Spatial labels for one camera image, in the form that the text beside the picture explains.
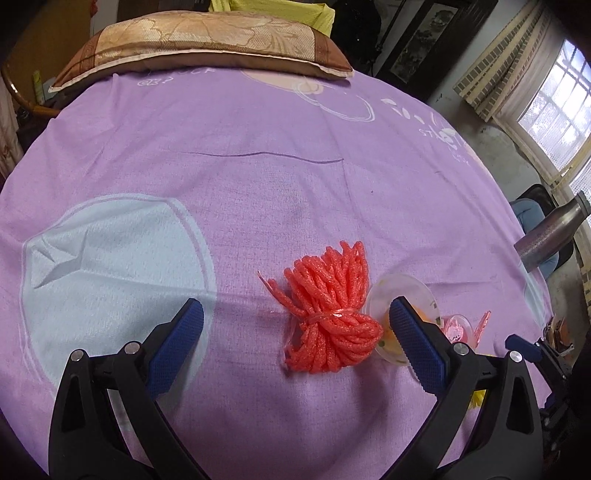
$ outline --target stainless steel bottle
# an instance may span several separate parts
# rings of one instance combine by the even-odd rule
[[[591,205],[583,192],[553,210],[514,245],[525,269],[531,272],[564,247],[590,214]]]

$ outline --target curtain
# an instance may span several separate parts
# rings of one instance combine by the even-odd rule
[[[10,93],[0,80],[0,175],[7,178],[22,158],[22,148],[17,139],[17,117],[14,114]]]
[[[548,185],[552,185],[556,179],[561,178],[560,170],[523,128],[519,119],[538,95],[554,67],[563,47],[565,35],[561,25],[552,21],[543,41],[538,46],[537,55],[531,60],[519,85],[516,85],[511,95],[503,101],[503,105],[496,109],[492,116],[492,120],[511,137]]]
[[[497,112],[529,68],[551,19],[544,0],[530,0],[455,86],[484,121]]]

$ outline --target blue gripper pad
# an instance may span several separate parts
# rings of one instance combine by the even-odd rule
[[[515,350],[523,355],[528,362],[536,363],[542,360],[542,351],[540,347],[523,340],[518,335],[509,335],[505,340],[505,348],[507,350]]]
[[[419,325],[422,320],[410,309],[412,307],[405,298],[395,299],[390,304],[390,328],[400,342],[423,390],[439,396],[447,387],[446,365]]]
[[[194,301],[154,354],[148,367],[148,395],[155,400],[170,390],[191,347],[203,331],[203,307]]]

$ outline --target orange object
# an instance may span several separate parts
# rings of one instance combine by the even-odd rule
[[[482,316],[482,319],[478,323],[476,330],[474,331],[474,338],[476,339],[476,346],[480,343],[480,339],[482,338],[482,332],[484,331],[484,327],[488,323],[489,318],[491,318],[491,311],[485,312]]]
[[[341,242],[343,253],[332,247],[320,257],[304,257],[284,270],[291,288],[287,296],[271,278],[259,278],[271,295],[298,317],[301,344],[287,348],[285,363],[297,372],[338,372],[365,360],[384,330],[359,313],[369,287],[363,243],[353,248]]]

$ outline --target pillow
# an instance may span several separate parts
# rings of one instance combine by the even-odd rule
[[[275,70],[329,80],[353,75],[334,42],[307,25],[255,12],[167,11],[97,33],[49,91],[83,88],[113,73],[189,66]]]

